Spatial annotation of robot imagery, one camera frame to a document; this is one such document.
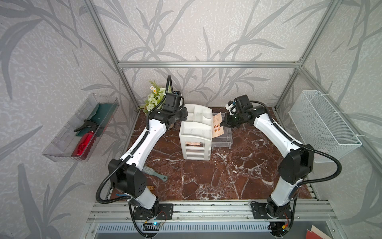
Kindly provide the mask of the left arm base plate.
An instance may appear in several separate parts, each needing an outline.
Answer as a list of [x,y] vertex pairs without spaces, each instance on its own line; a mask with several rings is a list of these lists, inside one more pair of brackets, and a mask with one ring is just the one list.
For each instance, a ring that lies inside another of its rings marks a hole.
[[135,220],[147,220],[150,218],[171,220],[174,212],[174,204],[159,203],[155,204],[152,209],[135,207],[132,212]]

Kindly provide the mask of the beige postcard red characters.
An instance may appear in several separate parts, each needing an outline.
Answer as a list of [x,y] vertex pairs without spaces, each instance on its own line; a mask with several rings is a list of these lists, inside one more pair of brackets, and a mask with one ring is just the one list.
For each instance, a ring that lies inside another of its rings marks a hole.
[[220,123],[223,121],[221,113],[214,114],[212,117],[212,138],[219,137],[224,134],[223,127],[220,126]]

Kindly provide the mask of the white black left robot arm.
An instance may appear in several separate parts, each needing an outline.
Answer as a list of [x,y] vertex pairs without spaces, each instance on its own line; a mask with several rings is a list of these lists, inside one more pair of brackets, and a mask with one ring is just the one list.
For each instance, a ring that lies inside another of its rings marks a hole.
[[158,140],[179,120],[187,120],[186,107],[167,111],[155,110],[148,115],[148,126],[132,147],[118,160],[109,165],[109,178],[114,189],[123,194],[109,200],[115,202],[130,198],[133,205],[151,210],[157,204],[157,197],[148,189],[147,178],[142,172],[145,162]]

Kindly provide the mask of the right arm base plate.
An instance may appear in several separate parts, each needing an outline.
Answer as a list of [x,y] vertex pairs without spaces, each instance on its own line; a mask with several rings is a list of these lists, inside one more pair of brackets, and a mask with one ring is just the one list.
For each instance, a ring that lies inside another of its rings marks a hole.
[[252,201],[250,207],[253,213],[254,219],[291,219],[292,209],[290,203],[284,206],[278,207],[274,203],[259,203]]

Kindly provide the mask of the white plastic drawer organizer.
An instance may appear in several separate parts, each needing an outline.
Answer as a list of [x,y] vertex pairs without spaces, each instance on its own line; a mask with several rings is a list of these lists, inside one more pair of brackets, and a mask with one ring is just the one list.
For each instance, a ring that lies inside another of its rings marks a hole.
[[[184,159],[204,160],[211,158],[212,109],[196,104],[185,104],[188,119],[182,121],[179,133]],[[201,142],[203,146],[186,146],[186,142]]]

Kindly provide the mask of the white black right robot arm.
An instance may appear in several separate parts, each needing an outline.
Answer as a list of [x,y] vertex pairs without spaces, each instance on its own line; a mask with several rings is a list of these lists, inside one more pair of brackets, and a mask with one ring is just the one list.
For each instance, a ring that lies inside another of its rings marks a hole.
[[221,123],[222,126],[239,128],[248,123],[260,130],[284,157],[278,166],[280,178],[268,199],[268,205],[274,211],[286,207],[300,187],[299,183],[312,171],[314,154],[308,150],[310,146],[300,146],[301,142],[295,140],[272,118],[264,103],[251,101],[247,95],[229,101],[225,108],[229,115]]

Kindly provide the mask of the clear top drawer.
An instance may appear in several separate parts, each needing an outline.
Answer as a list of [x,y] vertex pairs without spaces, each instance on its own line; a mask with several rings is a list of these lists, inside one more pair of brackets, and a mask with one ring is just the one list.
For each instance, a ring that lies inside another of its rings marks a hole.
[[232,130],[228,127],[223,127],[223,134],[213,137],[211,147],[212,148],[228,148],[232,149],[233,138]]

